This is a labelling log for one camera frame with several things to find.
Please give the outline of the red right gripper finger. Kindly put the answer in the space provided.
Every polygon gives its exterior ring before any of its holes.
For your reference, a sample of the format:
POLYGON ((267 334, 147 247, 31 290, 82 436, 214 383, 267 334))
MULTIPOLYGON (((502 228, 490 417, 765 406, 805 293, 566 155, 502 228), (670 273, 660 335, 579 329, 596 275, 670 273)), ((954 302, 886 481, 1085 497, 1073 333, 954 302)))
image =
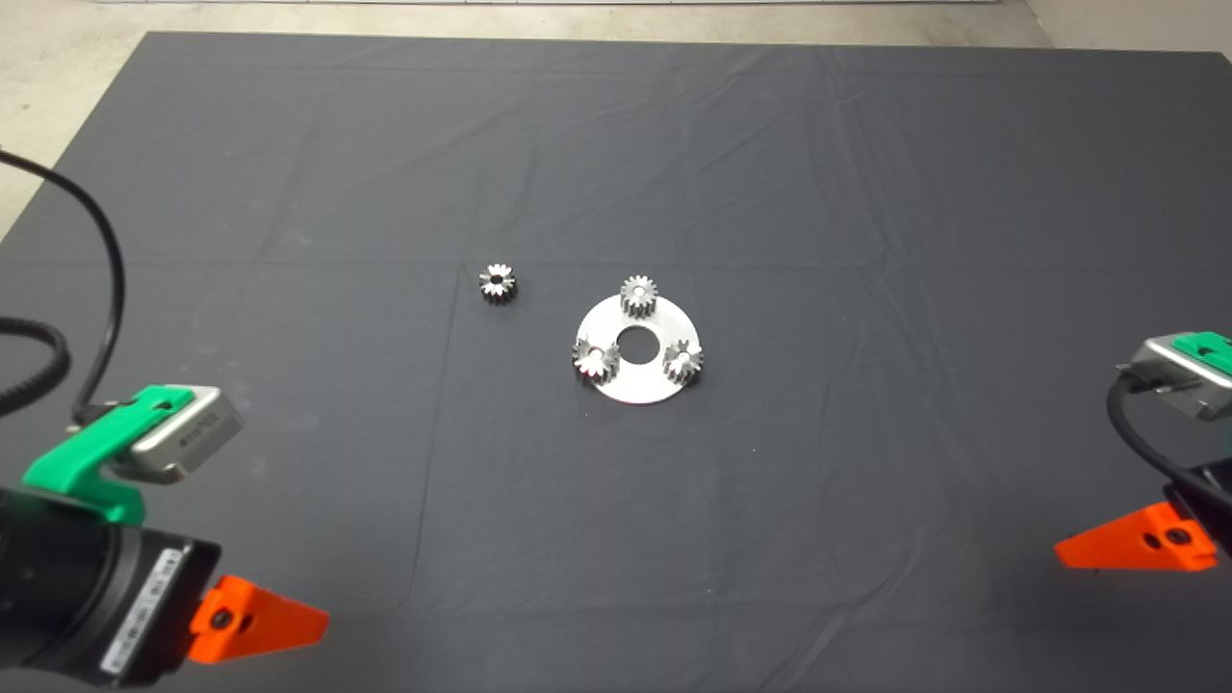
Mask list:
POLYGON ((1209 531, 1170 501, 1122 515, 1057 543, 1066 568, 1202 572, 1218 565, 1209 531))

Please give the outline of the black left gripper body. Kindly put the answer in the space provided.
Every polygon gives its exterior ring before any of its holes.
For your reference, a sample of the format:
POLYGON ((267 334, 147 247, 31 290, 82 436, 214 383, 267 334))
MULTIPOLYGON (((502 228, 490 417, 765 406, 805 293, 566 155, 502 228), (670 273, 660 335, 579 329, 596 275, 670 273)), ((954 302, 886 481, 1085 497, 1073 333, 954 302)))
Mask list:
POLYGON ((221 546, 4 490, 1 666, 149 687, 188 658, 221 546))

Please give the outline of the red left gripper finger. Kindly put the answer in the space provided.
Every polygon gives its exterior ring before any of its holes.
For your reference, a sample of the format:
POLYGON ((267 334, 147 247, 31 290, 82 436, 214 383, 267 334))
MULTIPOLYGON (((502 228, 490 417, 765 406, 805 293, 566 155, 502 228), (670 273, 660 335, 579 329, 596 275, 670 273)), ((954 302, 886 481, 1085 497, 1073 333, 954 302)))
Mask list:
POLYGON ((207 589, 190 621, 188 660, 221 665, 233 658, 308 649, 326 635, 330 615, 235 576, 207 589))

